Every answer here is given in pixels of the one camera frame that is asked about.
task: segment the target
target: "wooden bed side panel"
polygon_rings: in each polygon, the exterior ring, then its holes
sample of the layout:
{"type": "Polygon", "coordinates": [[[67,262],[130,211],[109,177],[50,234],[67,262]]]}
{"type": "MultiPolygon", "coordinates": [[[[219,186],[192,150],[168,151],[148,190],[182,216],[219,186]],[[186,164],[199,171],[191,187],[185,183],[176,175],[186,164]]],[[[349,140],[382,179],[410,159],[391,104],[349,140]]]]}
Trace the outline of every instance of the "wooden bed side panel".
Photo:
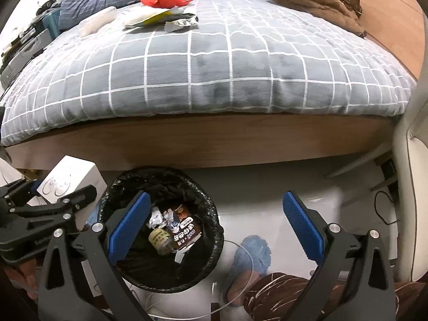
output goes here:
{"type": "Polygon", "coordinates": [[[56,129],[6,150],[13,166],[52,169],[65,155],[100,170],[196,168],[294,161],[366,151],[390,138],[391,119],[297,114],[120,118],[56,129]]]}
{"type": "Polygon", "coordinates": [[[417,79],[424,57],[423,12],[416,0],[361,0],[359,24],[417,79]]]}

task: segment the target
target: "brown pants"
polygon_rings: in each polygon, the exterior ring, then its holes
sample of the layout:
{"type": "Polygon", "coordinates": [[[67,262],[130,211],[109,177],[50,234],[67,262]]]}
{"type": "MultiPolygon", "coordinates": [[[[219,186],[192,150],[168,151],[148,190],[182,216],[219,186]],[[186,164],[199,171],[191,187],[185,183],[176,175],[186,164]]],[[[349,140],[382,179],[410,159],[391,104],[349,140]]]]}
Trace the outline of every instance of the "brown pants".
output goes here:
{"type": "MultiPolygon", "coordinates": [[[[256,282],[245,294],[244,308],[254,321],[279,321],[290,309],[309,280],[284,273],[273,273],[256,282]]],[[[422,282],[395,283],[398,320],[415,302],[424,288],[422,282]]],[[[338,305],[345,285],[333,288],[323,312],[329,314],[338,305]]]]}

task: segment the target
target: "black trash bag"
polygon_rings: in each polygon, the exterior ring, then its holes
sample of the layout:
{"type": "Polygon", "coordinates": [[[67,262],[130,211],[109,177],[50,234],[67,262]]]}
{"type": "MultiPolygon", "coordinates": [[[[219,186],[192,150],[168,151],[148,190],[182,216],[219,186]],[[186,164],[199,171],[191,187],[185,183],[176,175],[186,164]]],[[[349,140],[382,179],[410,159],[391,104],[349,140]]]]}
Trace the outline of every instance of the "black trash bag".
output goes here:
{"type": "Polygon", "coordinates": [[[99,202],[98,220],[105,223],[140,190],[147,192],[152,206],[158,206],[161,211],[185,205],[200,224],[202,238],[179,265],[174,261],[174,254],[160,256],[156,252],[148,241],[151,229],[144,224],[125,259],[117,262],[117,268],[127,281],[144,290],[185,291],[208,276],[222,252],[224,230],[217,209],[204,190],[182,171],[149,166],[124,172],[107,188],[99,202]]]}

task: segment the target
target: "wooden headboard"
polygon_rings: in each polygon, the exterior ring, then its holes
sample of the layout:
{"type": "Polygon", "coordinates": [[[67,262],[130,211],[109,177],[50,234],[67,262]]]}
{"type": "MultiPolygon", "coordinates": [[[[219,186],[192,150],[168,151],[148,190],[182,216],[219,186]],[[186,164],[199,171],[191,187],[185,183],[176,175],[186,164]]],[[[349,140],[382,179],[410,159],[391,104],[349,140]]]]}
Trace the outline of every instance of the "wooden headboard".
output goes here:
{"type": "Polygon", "coordinates": [[[416,78],[425,47],[423,12],[416,0],[361,0],[360,25],[416,78]]]}

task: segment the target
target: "wooden panel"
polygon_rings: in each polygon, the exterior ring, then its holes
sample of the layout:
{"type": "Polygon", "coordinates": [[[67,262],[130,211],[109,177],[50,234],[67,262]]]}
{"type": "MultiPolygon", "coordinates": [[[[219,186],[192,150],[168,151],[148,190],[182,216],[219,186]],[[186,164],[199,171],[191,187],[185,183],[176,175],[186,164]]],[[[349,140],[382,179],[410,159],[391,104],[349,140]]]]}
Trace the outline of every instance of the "wooden panel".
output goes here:
{"type": "Polygon", "coordinates": [[[67,154],[100,170],[232,166],[366,151],[390,138],[392,129],[384,117],[183,114],[75,124],[7,151],[23,169],[52,169],[67,154]]]}
{"type": "Polygon", "coordinates": [[[361,7],[360,25],[419,78],[425,34],[416,0],[361,0],[361,7]]]}

